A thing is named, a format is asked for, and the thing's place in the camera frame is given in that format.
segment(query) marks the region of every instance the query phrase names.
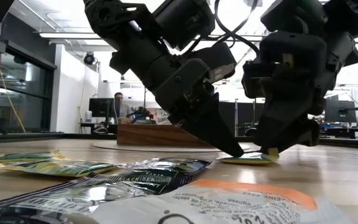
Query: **white circular mat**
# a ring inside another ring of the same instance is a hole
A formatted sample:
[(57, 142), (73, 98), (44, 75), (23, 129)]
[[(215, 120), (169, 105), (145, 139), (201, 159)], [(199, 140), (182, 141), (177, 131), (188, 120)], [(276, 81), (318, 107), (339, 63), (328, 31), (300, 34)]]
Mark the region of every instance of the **white circular mat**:
[[(92, 144), (94, 147), (102, 149), (114, 149), (123, 151), (140, 151), (140, 152), (221, 152), (216, 148), (207, 147), (168, 147), (168, 146), (130, 146), (118, 145), (117, 141), (101, 141)], [(248, 150), (250, 147), (247, 144), (240, 143), (243, 150)]]

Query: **person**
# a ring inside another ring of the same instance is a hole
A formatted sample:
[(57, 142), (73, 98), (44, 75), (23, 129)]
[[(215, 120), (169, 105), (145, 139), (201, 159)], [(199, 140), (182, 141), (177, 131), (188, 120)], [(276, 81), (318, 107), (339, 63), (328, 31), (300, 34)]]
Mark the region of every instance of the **person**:
[(126, 118), (127, 115), (132, 113), (131, 106), (129, 106), (126, 103), (123, 103), (124, 95), (120, 92), (117, 92), (114, 94), (115, 98), (119, 98), (120, 107), (119, 107), (119, 117), (120, 118)]

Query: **window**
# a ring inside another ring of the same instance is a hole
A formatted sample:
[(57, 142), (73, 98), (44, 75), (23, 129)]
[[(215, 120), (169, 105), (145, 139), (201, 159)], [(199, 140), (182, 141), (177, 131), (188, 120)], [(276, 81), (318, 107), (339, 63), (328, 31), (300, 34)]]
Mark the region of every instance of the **window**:
[(1, 70), (8, 88), (45, 94), (46, 71), (25, 59), (5, 53), (1, 55)]
[(42, 129), (44, 99), (0, 88), (0, 117), (5, 118), (5, 127), (21, 131), (20, 123), (9, 103), (7, 92), (24, 127), (26, 129)]

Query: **yellow packet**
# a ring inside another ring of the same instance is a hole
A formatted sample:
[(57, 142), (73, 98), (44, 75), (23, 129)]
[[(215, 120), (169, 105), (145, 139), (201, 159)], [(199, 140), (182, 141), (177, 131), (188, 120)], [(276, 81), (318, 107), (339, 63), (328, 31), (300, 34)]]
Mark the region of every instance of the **yellow packet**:
[(222, 158), (220, 161), (224, 163), (231, 164), (248, 164), (248, 165), (259, 165), (259, 164), (269, 164), (273, 162), (277, 162), (280, 156), (278, 155), (277, 148), (271, 148), (268, 150), (268, 154), (264, 154), (261, 152), (250, 152), (245, 153), (241, 157), (227, 157)]
[(58, 175), (65, 177), (84, 177), (92, 172), (102, 173), (115, 168), (112, 164), (88, 161), (69, 161), (47, 159), (34, 162), (0, 163), (2, 170), (19, 170), (32, 174)]
[(43, 159), (52, 159), (52, 158), (66, 159), (65, 156), (60, 154), (59, 150), (56, 150), (52, 152), (0, 154), (0, 163), (30, 162), (30, 161), (39, 161)]

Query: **wooden tabletop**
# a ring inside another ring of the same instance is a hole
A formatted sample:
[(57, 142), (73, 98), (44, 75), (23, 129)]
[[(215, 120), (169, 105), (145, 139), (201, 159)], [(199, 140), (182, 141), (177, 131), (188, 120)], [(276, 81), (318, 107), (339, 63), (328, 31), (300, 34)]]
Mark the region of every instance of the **wooden tabletop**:
[[(59, 139), (1, 143), (0, 153), (42, 152), (59, 149), (72, 159), (100, 162), (135, 162), (153, 157), (188, 157), (213, 160), (222, 152), (169, 153), (124, 152), (98, 149), (97, 140)], [(358, 224), (358, 149), (294, 146), (281, 153), (277, 164), (244, 166), (216, 164), (200, 175), (203, 179), (271, 184), (299, 190), (311, 196), (325, 195)], [(38, 190), (70, 180), (66, 177), (32, 175), (0, 170), (0, 199)]]

